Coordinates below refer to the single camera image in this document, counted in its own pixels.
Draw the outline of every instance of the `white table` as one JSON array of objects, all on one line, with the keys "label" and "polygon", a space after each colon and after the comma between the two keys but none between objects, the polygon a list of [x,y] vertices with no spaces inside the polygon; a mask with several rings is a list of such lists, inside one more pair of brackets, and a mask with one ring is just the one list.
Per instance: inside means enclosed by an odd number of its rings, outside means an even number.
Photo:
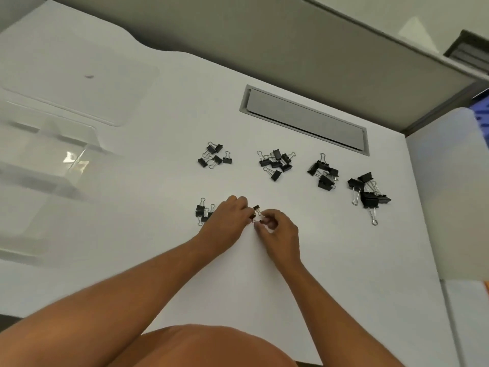
[{"label": "white table", "polygon": [[[64,54],[82,43],[101,62],[117,55],[156,75],[140,101],[130,98],[134,111],[114,118],[126,122],[119,127],[1,92],[3,98],[94,126],[111,154],[87,168],[79,185],[82,197],[65,201],[62,218],[46,236],[52,247],[44,265],[0,261],[0,313],[27,316],[184,242],[199,230],[194,209],[200,197],[217,204],[237,194],[291,217],[300,228],[305,265],[407,366],[458,365],[403,135],[204,59],[144,47],[126,31],[53,1],[0,34],[0,70],[28,61],[29,47],[39,42],[49,50],[31,62],[36,71],[52,70],[53,52]],[[74,77],[87,74],[85,67],[70,67]],[[10,77],[9,85],[36,84],[18,73],[21,79]],[[112,96],[125,94],[116,87],[119,77],[101,79],[113,90],[104,94],[107,108],[94,110],[110,116],[110,103],[117,100]],[[70,93],[84,89],[69,83],[50,71],[46,85]],[[366,127],[370,157],[240,113],[247,84]],[[208,141],[222,143],[233,164],[214,170],[198,166]],[[258,165],[256,151],[276,148],[297,157],[293,169],[274,183]],[[331,192],[317,188],[306,173],[321,152],[340,170]],[[377,227],[365,210],[352,206],[346,187],[346,180],[368,171],[392,198],[379,209]],[[186,322],[233,326],[296,360],[320,363],[286,284],[251,227],[175,296],[150,329]]]}]

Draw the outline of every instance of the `hand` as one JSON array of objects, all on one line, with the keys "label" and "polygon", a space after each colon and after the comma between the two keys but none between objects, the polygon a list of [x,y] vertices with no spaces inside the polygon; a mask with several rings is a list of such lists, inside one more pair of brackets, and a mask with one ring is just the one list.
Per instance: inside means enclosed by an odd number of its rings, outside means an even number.
[{"label": "hand", "polygon": [[221,202],[198,236],[214,247],[217,255],[220,255],[241,237],[243,229],[251,222],[254,213],[255,211],[248,207],[246,197],[230,196]]},{"label": "hand", "polygon": [[[279,210],[265,210],[262,215],[264,218],[255,223],[255,229],[277,269],[284,273],[287,269],[302,266],[299,228]],[[274,230],[273,233],[269,233],[265,225]]]}]

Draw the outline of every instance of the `person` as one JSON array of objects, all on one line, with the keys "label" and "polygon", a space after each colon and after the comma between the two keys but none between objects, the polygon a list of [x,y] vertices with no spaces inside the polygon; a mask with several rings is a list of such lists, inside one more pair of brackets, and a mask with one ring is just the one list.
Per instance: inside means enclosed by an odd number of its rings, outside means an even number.
[{"label": "person", "polygon": [[[0,333],[0,365],[295,366],[274,345],[229,327],[188,324],[142,335],[183,285],[233,246],[253,213],[245,197],[231,196],[190,241],[54,302],[6,329]],[[279,210],[263,211],[262,216],[261,222],[254,223],[255,229],[289,285],[322,363],[402,366],[304,267],[297,226]]]}]

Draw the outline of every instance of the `transparent plastic container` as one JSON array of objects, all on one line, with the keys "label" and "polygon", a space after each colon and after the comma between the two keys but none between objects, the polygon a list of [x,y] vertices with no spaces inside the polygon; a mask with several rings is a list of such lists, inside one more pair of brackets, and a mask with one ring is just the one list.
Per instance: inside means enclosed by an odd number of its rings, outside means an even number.
[{"label": "transparent plastic container", "polygon": [[39,256],[101,149],[91,126],[0,100],[0,252]]}]

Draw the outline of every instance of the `person's left arm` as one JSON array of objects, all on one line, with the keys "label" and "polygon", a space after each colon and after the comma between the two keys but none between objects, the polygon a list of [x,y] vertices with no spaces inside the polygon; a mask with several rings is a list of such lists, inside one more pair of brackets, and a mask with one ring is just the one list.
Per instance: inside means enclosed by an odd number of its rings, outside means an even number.
[{"label": "person's left arm", "polygon": [[0,365],[105,366],[184,284],[238,240],[251,215],[245,197],[231,196],[190,241],[16,323],[0,333]]}]

